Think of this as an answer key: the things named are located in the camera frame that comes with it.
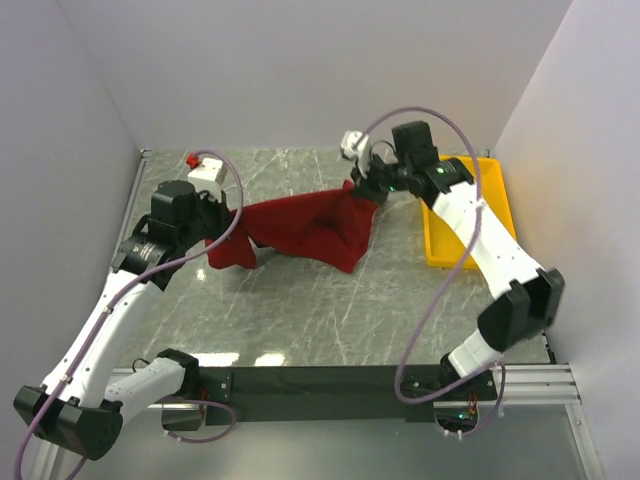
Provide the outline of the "red t shirt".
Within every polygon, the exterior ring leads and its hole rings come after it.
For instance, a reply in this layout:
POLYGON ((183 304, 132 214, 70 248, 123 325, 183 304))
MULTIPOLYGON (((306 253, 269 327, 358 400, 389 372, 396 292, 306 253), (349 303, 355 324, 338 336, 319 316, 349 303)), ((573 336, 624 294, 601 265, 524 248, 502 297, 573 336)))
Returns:
POLYGON ((369 248, 377 210, 348 180, 339 189, 248 205, 230 238, 208 253, 208 263, 215 269, 254 269, 254 249, 272 248, 351 273, 369 248))

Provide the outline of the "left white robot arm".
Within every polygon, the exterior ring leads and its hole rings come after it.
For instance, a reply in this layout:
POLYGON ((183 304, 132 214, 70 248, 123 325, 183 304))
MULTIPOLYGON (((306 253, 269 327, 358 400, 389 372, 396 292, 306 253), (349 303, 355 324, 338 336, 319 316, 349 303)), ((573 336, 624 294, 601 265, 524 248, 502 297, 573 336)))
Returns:
POLYGON ((236 224, 218 180, 173 180, 157 187, 150 212, 120 244, 81 333, 40 385, 23 386, 16 394, 14 408, 32 435, 98 460, 149 405, 200 394, 197 359, 173 349, 123 380, 110 378, 134 324, 193 258, 191 248, 203 240, 220 245, 236 224))

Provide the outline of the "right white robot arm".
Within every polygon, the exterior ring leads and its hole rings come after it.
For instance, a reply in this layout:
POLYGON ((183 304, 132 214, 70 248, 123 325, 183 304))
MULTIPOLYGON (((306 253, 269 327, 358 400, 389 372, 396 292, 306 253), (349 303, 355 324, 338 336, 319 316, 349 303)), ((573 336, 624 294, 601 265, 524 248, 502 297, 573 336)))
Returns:
POLYGON ((421 199, 461 242, 464 257, 473 259, 492 296, 476 329, 441 360, 440 390, 460 399, 474 386, 472 373, 552 325, 565 281, 558 270, 534 260, 498 219, 478 192, 477 167, 468 168, 457 157, 440 158, 426 122, 400 125, 392 135, 396 160, 386 163, 374 154, 367 134, 345 133, 341 155, 353 162, 356 185, 381 199, 392 191, 421 199))

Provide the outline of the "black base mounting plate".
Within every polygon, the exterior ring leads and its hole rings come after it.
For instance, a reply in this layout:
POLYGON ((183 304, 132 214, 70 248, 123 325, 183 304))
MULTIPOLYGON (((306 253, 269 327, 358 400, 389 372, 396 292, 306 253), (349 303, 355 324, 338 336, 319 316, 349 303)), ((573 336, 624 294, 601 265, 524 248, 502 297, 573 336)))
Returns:
MULTIPOLYGON (((204 398, 231 407, 238 422, 403 419, 434 423, 434 400, 407 405, 397 399, 395 371, 391 365, 200 367, 199 389, 156 403, 184 404, 184 398, 204 398)), ((430 394, 444 385, 441 377, 434 364, 410 365, 401 391, 411 398, 430 394)), ((435 401, 464 406, 474 391, 479 402, 495 401, 496 385, 487 371, 435 401)))

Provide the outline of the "aluminium frame rail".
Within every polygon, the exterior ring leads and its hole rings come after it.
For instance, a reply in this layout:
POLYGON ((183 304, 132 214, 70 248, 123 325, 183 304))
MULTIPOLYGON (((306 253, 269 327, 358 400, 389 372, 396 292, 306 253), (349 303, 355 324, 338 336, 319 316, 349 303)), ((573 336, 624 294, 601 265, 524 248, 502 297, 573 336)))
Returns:
POLYGON ((510 364, 506 366, 504 406, 580 405, 569 364, 510 364))

